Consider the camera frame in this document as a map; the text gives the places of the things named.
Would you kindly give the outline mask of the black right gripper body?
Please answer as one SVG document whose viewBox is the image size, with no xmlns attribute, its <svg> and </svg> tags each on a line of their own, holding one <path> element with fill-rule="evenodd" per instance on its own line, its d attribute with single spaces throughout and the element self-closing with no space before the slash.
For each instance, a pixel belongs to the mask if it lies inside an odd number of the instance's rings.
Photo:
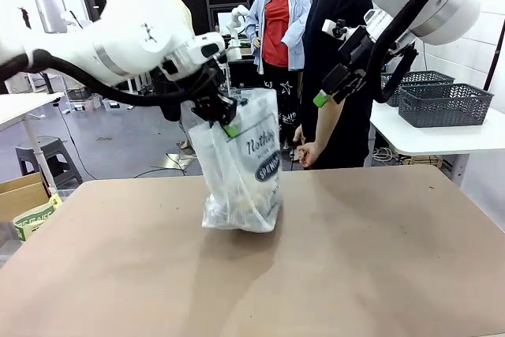
<svg viewBox="0 0 505 337">
<path fill-rule="evenodd" d="M 344 28 L 339 37 L 342 41 L 338 53 L 340 63 L 347 67 L 348 75 L 355 71 L 364 71 L 374 47 L 374 42 L 366 28 Z"/>
</svg>

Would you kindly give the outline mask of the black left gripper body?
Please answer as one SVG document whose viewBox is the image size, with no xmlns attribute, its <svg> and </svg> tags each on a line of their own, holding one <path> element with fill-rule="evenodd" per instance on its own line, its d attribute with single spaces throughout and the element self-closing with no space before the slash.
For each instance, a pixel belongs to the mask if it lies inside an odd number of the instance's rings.
<svg viewBox="0 0 505 337">
<path fill-rule="evenodd" d="M 238 102 L 220 90 L 224 82 L 224 72 L 215 59 L 179 81 L 170 81 L 161 68 L 151 72 L 153 95 L 183 95 L 179 105 L 164 103 L 160 107 L 165 119 L 172 122 L 181 119 L 181 106 L 191 102 L 193 105 L 189 110 L 206 122 L 218 122 L 222 126 L 230 124 L 236 117 Z"/>
</svg>

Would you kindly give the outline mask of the person's left hand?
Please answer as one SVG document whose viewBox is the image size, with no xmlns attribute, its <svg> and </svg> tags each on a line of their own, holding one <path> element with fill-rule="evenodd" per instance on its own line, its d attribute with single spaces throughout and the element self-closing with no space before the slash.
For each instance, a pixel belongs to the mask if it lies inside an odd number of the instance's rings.
<svg viewBox="0 0 505 337">
<path fill-rule="evenodd" d="M 299 163 L 304 168 L 311 167 L 320 156 L 321 149 L 316 142 L 309 142 L 297 147 Z"/>
</svg>

